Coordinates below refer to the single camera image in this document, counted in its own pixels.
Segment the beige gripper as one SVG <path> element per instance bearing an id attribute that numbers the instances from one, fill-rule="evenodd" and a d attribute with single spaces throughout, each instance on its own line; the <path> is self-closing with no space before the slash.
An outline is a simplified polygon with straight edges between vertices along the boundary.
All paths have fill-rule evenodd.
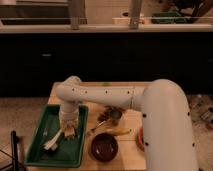
<path id="1" fill-rule="evenodd" d="M 63 130 L 64 138 L 70 137 L 70 130 L 68 128 L 71 128 L 71 137 L 77 137 L 77 127 L 78 127 L 78 117 L 79 114 L 77 112 L 72 113 L 65 113 L 60 112 L 59 113 L 59 122 L 60 127 Z"/>

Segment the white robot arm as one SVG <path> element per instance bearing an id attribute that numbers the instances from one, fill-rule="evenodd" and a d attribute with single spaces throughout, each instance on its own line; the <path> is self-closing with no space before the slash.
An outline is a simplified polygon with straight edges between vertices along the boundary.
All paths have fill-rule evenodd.
<path id="1" fill-rule="evenodd" d="M 133 109 L 142 114 L 147 171 L 199 171 L 187 97 L 168 79 L 146 86 L 84 86 L 71 76 L 56 87 L 60 113 L 70 115 L 87 101 Z"/>

